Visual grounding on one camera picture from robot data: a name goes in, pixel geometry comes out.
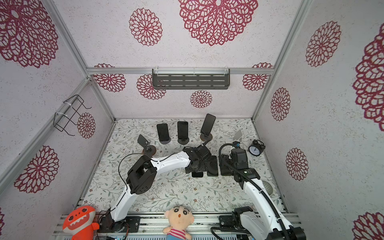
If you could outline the black phone tall wooden stand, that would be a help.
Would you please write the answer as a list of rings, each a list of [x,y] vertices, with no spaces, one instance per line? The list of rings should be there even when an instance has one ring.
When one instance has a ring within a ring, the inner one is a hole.
[[[211,134],[215,121],[216,121],[215,116],[211,114],[207,114],[201,128],[201,134],[205,136],[209,136]]]

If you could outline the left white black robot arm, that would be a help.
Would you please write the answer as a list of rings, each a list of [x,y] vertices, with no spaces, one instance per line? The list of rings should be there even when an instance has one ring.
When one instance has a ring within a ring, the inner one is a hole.
[[[116,203],[107,213],[113,223],[124,220],[137,197],[146,193],[153,185],[156,177],[176,169],[188,169],[189,172],[202,172],[201,169],[210,157],[210,150],[205,144],[198,147],[185,147],[181,152],[162,158],[150,158],[142,155],[129,169],[125,188]]]

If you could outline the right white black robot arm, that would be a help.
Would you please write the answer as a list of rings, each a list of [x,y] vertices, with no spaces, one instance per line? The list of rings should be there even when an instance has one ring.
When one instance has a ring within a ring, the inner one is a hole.
[[[248,230],[256,240],[305,240],[306,234],[281,213],[272,201],[261,177],[248,165],[247,152],[234,148],[230,153],[230,162],[223,161],[233,172],[234,180],[251,199],[256,212],[239,214],[241,226]]]

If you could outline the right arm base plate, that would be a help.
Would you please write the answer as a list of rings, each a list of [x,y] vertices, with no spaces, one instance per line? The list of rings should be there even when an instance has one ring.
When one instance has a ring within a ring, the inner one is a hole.
[[[227,229],[231,231],[249,232],[242,226],[240,218],[237,216],[221,215],[219,216],[219,225],[222,230]]]

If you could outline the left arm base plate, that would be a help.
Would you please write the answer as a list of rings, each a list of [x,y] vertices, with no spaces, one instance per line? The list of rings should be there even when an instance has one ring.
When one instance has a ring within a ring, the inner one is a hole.
[[[140,226],[140,217],[126,217],[124,220],[115,222],[110,217],[102,217],[99,221],[98,233],[137,233]]]

